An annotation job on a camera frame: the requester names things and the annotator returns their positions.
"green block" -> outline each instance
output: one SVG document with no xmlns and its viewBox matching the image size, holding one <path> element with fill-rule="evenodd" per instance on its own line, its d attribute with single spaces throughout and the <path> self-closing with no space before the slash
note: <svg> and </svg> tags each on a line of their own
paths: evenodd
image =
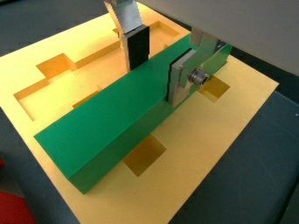
<svg viewBox="0 0 299 224">
<path fill-rule="evenodd" d="M 168 69 L 188 48 L 189 36 L 156 54 L 34 136 L 81 193 L 88 192 L 173 112 L 175 108 L 165 101 Z"/>
</svg>

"yellow board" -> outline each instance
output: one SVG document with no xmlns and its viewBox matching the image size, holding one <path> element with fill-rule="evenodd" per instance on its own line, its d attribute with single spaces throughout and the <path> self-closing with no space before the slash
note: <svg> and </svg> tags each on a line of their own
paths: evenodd
<svg viewBox="0 0 299 224">
<path fill-rule="evenodd" d="M 141 4 L 139 9 L 155 55 L 188 32 Z M 156 147 L 147 167 L 136 164 L 144 155 L 136 149 L 81 195 L 33 135 L 125 73 L 109 15 L 0 58 L 0 107 L 80 223 L 167 223 L 276 88 L 228 57 L 209 84 L 141 143 Z"/>
</svg>

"metal bracket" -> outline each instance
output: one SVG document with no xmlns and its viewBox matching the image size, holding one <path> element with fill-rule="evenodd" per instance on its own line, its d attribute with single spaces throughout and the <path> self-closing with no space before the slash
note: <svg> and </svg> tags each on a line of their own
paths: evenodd
<svg viewBox="0 0 299 224">
<path fill-rule="evenodd" d="M 167 86 L 167 101 L 176 107 L 187 98 L 191 92 L 191 86 L 200 87 L 220 69 L 229 55 L 229 50 L 217 56 L 217 52 L 224 49 L 227 44 L 205 33 L 200 33 L 200 47 L 195 51 L 189 49 L 171 64 Z M 215 63 L 212 72 L 204 71 L 204 62 L 209 59 L 220 58 L 220 63 Z"/>
</svg>

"rectangular slot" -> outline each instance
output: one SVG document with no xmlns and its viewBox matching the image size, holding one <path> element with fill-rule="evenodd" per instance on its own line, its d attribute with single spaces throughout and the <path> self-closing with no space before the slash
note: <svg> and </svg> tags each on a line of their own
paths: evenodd
<svg viewBox="0 0 299 224">
<path fill-rule="evenodd" d="M 180 33 L 160 21 L 153 22 L 149 28 L 149 56 L 153 56 Z M 101 90 L 127 73 L 125 55 L 119 40 L 76 61 L 65 53 L 60 53 L 36 67 L 44 79 L 13 95 L 32 121 L 57 116 L 65 109 L 76 108 L 97 93 L 95 85 Z"/>
<path fill-rule="evenodd" d="M 225 82 L 223 82 L 217 77 L 212 76 L 209 81 L 199 89 L 199 92 L 212 102 L 216 102 L 217 99 L 228 91 L 228 89 L 229 89 L 229 85 Z"/>
<path fill-rule="evenodd" d="M 164 154 L 165 148 L 160 142 L 149 135 L 144 141 L 132 149 L 123 162 L 129 170 L 139 177 L 155 160 Z"/>
</svg>

